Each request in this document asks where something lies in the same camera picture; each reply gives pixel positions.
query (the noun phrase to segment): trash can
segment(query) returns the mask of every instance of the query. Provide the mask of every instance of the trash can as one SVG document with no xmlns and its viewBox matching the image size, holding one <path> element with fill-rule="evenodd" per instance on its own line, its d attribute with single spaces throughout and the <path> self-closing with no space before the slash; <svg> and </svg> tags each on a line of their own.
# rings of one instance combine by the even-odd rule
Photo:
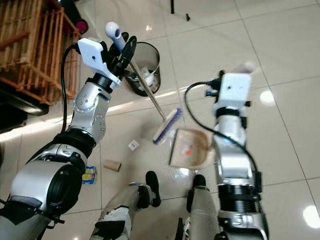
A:
<svg viewBox="0 0 320 240">
<path fill-rule="evenodd" d="M 133 59 L 139 67 L 146 83 L 155 94 L 161 84 L 160 79 L 160 55 L 158 50 L 147 42 L 137 42 Z M 125 79 L 132 90 L 142 97 L 147 97 L 147 93 L 140 85 L 136 73 L 128 66 Z"/>
</svg>

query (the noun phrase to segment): floor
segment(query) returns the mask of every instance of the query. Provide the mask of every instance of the floor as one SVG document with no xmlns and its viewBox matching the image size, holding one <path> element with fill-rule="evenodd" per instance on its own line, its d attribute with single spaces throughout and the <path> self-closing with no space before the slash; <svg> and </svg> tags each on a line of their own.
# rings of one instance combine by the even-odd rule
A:
<svg viewBox="0 0 320 240">
<path fill-rule="evenodd" d="M 86 37 L 109 44 L 104 26 L 114 21 L 158 49 L 162 81 L 156 97 L 166 113 L 184 105 L 190 84 L 254 62 L 248 149 L 263 172 L 270 239 L 319 239 L 320 0 L 175 0 L 174 15 L 169 0 L 81 0 L 77 7 L 90 26 Z M 92 75 L 83 64 L 80 73 L 81 83 Z M 205 90 L 190 93 L 190 105 L 203 123 L 214 126 L 214 102 L 204 98 Z M 187 216 L 185 196 L 194 173 L 168 166 L 172 132 L 162 144 L 152 144 L 161 120 L 151 101 L 124 82 L 110 106 L 107 134 L 88 162 L 97 167 L 96 183 L 83 186 L 77 204 L 62 216 L 66 223 L 48 230 L 44 240 L 88 239 L 112 196 L 131 181 L 143 182 L 148 170 L 158 175 L 162 204 L 136 215 L 132 239 L 174 239 L 178 217 Z M 1 198 L 8 196 L 10 182 L 29 157 L 60 131 L 61 110 L 57 104 L 24 131 L 2 138 Z M 198 128 L 186 111 L 174 128 L 183 126 Z M 132 140 L 139 143 L 133 151 L 128 148 Z M 121 162 L 120 172 L 103 168 L 105 160 Z M 213 167 L 199 173 L 217 203 Z"/>
</svg>

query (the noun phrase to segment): robotic hand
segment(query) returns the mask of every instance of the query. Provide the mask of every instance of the robotic hand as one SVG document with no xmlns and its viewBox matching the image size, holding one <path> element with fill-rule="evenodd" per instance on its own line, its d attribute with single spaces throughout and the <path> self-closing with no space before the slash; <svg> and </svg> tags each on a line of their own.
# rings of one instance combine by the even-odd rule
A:
<svg viewBox="0 0 320 240">
<path fill-rule="evenodd" d="M 220 210 L 216 214 L 205 178 L 197 175 L 187 203 L 190 240 L 269 239 L 267 219 L 260 203 L 262 175 L 246 150 L 246 108 L 251 105 L 247 97 L 252 71 L 252 65 L 248 63 L 233 73 L 222 70 L 217 79 L 194 83 L 185 92 L 184 100 L 191 117 L 213 133 L 214 168 L 220 201 Z M 214 129 L 200 123 L 189 108 L 187 93 L 197 85 L 210 86 L 211 90 L 205 96 L 215 97 Z"/>
<path fill-rule="evenodd" d="M 64 121 L 61 133 L 36 152 L 14 178 L 10 196 L 0 209 L 0 239 L 35 239 L 52 228 L 51 221 L 63 223 L 61 214 L 77 202 L 87 159 L 106 132 L 111 93 L 121 84 L 135 52 L 137 38 L 128 40 L 126 32 L 122 36 L 126 44 L 121 53 L 114 44 L 108 50 L 103 41 L 87 38 L 66 50 L 62 88 L 64 61 L 71 49 L 81 54 L 95 74 L 74 99 L 69 128 L 65 131 Z"/>
</svg>

